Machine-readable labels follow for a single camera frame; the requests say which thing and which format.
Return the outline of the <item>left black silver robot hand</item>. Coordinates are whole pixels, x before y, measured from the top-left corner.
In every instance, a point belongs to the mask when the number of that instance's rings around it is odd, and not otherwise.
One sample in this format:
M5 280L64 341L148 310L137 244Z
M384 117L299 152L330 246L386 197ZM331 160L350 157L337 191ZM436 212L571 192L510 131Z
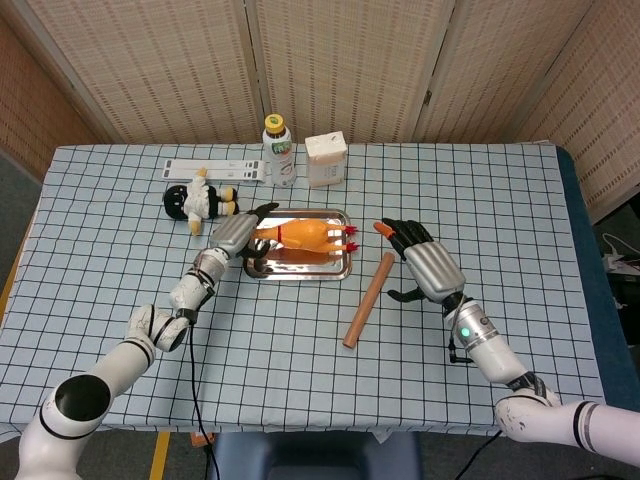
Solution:
M257 249L253 235L258 225L278 207L278 203L270 202L227 217L212 231L208 246L222 250L229 259L238 256L243 259L263 258L268 253L270 244L268 241L262 240L261 247Z

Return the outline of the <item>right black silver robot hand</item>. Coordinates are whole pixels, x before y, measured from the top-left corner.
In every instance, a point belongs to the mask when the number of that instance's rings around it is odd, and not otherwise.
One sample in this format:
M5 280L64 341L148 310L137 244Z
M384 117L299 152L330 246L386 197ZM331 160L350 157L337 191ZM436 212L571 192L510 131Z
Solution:
M401 303L428 299L450 312L464 300L466 278L446 248L414 220L383 218L374 229L384 236L409 267L417 286L408 292L389 290Z

